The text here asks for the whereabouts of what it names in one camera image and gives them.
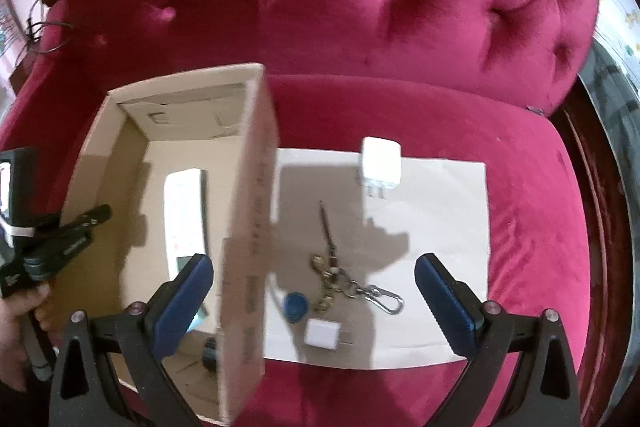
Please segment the person's left hand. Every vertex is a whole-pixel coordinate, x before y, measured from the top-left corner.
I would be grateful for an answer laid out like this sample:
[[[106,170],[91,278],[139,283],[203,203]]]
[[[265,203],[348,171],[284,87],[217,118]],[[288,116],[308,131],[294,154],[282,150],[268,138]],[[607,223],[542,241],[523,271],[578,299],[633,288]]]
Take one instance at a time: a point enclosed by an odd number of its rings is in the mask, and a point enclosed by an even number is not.
[[[14,391],[26,391],[27,355],[21,333],[21,318],[34,311],[38,324],[45,332],[49,332],[53,322],[51,293],[51,285],[42,283],[1,300],[1,381]]]

